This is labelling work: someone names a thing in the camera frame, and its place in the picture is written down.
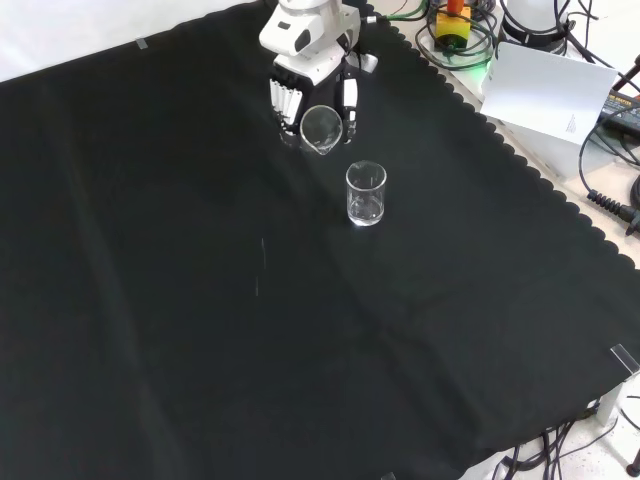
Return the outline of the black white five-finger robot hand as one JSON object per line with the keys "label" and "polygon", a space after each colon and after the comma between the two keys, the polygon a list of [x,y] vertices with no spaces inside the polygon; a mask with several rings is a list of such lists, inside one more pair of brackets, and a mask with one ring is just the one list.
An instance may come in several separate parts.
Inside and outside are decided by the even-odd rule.
{"label": "black white five-finger robot hand", "polygon": [[338,45],[303,73],[274,63],[270,102],[282,142],[319,155],[350,143],[357,131],[358,79],[377,65],[376,56]]}

